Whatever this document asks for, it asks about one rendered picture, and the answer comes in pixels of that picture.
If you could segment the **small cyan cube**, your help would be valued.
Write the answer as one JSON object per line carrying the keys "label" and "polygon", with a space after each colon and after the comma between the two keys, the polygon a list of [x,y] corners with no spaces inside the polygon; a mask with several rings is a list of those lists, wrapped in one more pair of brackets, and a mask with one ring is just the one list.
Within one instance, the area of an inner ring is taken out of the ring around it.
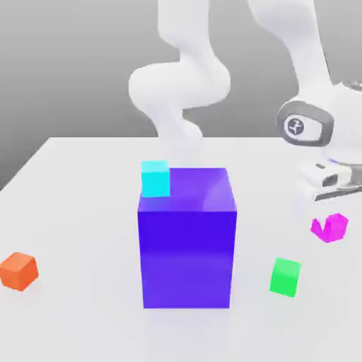
{"label": "small cyan cube", "polygon": [[170,168],[166,160],[141,162],[141,196],[170,196]]}

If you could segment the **large purple box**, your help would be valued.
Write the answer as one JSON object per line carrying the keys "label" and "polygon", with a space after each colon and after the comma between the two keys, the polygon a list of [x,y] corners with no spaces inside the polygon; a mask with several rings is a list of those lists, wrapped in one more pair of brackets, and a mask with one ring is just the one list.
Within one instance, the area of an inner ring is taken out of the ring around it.
{"label": "large purple box", "polygon": [[224,168],[173,168],[170,196],[140,198],[145,308],[228,308],[237,207]]}

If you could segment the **small green cube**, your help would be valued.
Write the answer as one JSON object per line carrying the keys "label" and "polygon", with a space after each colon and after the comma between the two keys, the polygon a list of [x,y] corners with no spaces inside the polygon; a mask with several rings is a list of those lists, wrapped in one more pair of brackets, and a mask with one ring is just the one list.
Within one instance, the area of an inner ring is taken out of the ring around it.
{"label": "small green cube", "polygon": [[271,273],[269,290],[294,298],[298,286],[301,264],[277,257]]}

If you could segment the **small magenta cube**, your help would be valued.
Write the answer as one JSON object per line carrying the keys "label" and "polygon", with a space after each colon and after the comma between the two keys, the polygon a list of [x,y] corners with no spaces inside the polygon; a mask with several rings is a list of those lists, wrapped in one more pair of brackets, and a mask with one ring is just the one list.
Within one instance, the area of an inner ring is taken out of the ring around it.
{"label": "small magenta cube", "polygon": [[324,227],[315,218],[310,231],[325,243],[331,243],[344,238],[348,226],[348,218],[341,213],[332,214],[325,219]]}

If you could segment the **small orange cube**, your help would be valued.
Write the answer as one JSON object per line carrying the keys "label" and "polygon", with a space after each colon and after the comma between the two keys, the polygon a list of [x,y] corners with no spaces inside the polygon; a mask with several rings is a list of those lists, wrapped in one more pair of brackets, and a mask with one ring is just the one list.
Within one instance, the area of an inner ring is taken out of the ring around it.
{"label": "small orange cube", "polygon": [[14,252],[0,263],[0,280],[8,288],[24,291],[39,276],[35,258]]}

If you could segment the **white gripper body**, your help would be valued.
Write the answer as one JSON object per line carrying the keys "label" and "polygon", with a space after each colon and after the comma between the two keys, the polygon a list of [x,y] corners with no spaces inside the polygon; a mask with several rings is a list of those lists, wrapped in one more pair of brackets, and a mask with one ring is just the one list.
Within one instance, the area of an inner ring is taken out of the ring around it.
{"label": "white gripper body", "polygon": [[362,206],[362,189],[322,190],[300,180],[293,192],[293,212],[305,221],[327,218],[355,206]]}

